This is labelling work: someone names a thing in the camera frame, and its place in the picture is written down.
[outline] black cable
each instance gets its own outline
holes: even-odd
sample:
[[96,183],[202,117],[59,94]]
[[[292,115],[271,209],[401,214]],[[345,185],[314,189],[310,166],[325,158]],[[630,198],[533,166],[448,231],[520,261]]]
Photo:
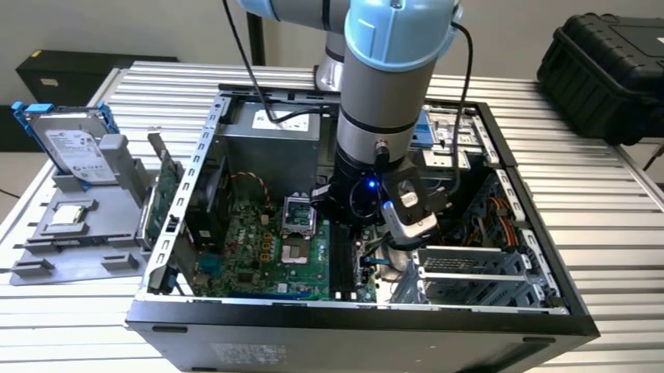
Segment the black cable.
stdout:
[[650,169],[650,168],[651,168],[651,166],[652,166],[652,163],[655,162],[655,159],[658,159],[658,156],[656,156],[656,155],[654,155],[654,156],[651,157],[651,159],[648,160],[648,163],[646,163],[646,166],[643,167],[643,171],[648,171],[648,169]]
[[464,90],[461,93],[461,100],[459,101],[459,112],[457,112],[457,119],[455,120],[455,132],[453,132],[453,168],[455,168],[455,185],[453,188],[449,190],[448,195],[452,196],[459,192],[459,189],[461,188],[461,170],[459,168],[459,129],[461,127],[461,117],[464,114],[464,106],[467,105],[467,97],[468,97],[468,87],[471,86],[471,76],[472,76],[472,70],[473,70],[473,57],[475,57],[475,51],[473,51],[473,38],[471,36],[471,32],[468,31],[467,27],[460,25],[459,23],[453,22],[452,26],[460,30],[467,37],[467,42],[468,42],[468,64],[467,64],[467,80],[464,82]]
[[396,270],[400,274],[404,273],[404,271],[400,270],[398,268],[396,268],[390,263],[373,263],[373,264],[376,264],[377,266],[386,266],[386,267],[392,268],[393,270]]
[[238,29],[235,28],[235,22],[233,20],[233,15],[230,14],[229,0],[222,0],[222,2],[223,2],[223,5],[225,5],[226,18],[229,19],[230,31],[233,32],[233,37],[235,39],[235,44],[238,45],[239,56],[242,57],[242,62],[245,64],[245,68],[247,69],[247,74],[249,74],[249,78],[251,79],[253,87],[257,89],[258,98],[261,99],[262,106],[263,106],[263,108],[266,110],[267,119],[274,124],[279,124],[279,123],[287,121],[289,119],[293,119],[293,118],[298,117],[300,115],[305,115],[305,114],[324,114],[325,113],[324,110],[317,109],[317,108],[309,108],[309,109],[297,110],[293,113],[286,114],[281,118],[275,118],[273,116],[271,111],[270,111],[270,107],[267,105],[266,97],[262,94],[261,87],[258,86],[257,77],[253,74],[253,69],[251,69],[251,65],[249,64],[247,54],[245,53],[245,48],[242,47],[242,41],[239,40]]
[[8,195],[10,197],[15,197],[16,199],[22,198],[22,196],[14,194],[12,192],[7,192],[4,189],[0,189],[0,193]]

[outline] white wall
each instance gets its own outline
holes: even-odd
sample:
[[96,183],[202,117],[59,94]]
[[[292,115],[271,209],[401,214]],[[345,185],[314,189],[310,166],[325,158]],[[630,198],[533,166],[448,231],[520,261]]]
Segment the white wall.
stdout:
[[[664,0],[463,0],[463,24],[473,35],[473,74],[535,78],[556,27],[573,14],[612,12],[620,16],[664,17]],[[324,55],[324,32],[285,23],[265,27],[267,63],[310,67]],[[457,38],[438,63],[438,74],[463,75],[467,44]]]
[[[230,6],[249,49],[245,13]],[[34,100],[15,68],[36,49],[241,63],[221,0],[2,0],[0,104]]]

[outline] blue latch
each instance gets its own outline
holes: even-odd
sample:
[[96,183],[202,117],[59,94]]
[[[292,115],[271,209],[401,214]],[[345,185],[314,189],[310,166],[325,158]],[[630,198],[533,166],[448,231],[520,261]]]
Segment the blue latch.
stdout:
[[54,109],[52,103],[32,103],[26,109],[26,112],[31,114],[46,114],[52,109]]

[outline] hard drive label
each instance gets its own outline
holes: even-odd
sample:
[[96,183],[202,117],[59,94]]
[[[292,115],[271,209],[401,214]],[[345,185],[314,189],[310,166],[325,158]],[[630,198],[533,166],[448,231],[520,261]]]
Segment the hard drive label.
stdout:
[[46,135],[72,175],[88,183],[115,182],[114,171],[95,138],[82,130],[50,130]]

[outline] black cabinet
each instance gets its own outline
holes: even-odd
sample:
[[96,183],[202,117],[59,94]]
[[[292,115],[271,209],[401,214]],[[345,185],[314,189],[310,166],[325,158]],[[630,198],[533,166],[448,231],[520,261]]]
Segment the black cabinet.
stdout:
[[35,51],[16,68],[38,102],[84,106],[114,68],[129,68],[134,61],[178,62],[175,57]]

